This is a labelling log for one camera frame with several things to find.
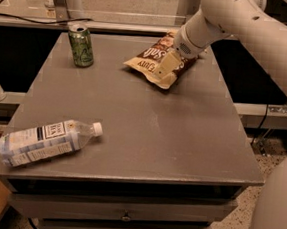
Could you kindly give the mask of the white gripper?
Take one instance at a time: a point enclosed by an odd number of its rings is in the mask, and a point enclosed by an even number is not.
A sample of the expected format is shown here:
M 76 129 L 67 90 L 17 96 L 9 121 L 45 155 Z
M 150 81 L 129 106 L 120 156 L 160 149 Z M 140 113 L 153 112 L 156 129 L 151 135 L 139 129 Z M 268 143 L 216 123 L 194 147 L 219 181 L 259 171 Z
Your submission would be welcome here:
M 166 53 L 159 65 L 153 71 L 156 79 L 175 79 L 173 71 L 181 64 L 181 57 L 196 58 L 201 51 L 211 44 L 207 24 L 194 24 L 188 22 L 183 25 L 174 37 L 174 49 Z

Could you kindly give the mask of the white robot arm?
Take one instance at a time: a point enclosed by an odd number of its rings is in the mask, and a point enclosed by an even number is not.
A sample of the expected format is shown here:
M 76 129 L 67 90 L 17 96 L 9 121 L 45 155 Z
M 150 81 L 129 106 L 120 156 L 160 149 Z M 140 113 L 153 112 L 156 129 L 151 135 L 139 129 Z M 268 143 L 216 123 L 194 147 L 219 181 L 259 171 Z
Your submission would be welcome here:
M 201 0 L 199 11 L 175 36 L 155 72 L 175 70 L 211 45 L 235 36 L 287 96 L 287 27 L 265 14 L 254 0 Z M 249 229 L 287 229 L 287 157 L 261 189 Z

